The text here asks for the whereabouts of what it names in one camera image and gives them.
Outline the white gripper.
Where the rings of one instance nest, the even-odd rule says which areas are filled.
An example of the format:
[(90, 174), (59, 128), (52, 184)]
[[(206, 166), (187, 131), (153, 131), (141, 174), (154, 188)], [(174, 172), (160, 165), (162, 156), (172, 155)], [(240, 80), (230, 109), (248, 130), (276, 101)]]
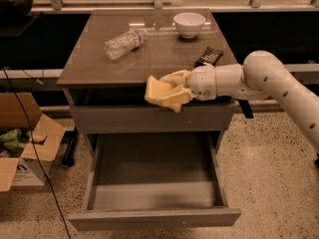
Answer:
[(176, 87), (161, 99), (159, 106), (179, 113), (181, 106), (188, 104), (193, 96), (199, 101), (214, 100), (216, 98), (215, 73), (214, 66), (204, 64), (196, 67), (191, 72), (180, 70), (161, 77), (159, 79), (161, 82), (170, 83)]

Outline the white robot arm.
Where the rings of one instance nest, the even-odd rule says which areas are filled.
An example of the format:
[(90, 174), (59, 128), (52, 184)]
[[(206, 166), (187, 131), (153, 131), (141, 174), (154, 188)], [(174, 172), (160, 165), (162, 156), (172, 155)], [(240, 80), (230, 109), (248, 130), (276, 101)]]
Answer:
[(145, 99), (175, 112), (193, 99), (276, 100), (306, 138), (319, 150), (319, 97), (300, 84), (274, 55), (250, 53), (242, 64), (204, 64), (160, 79), (148, 78)]

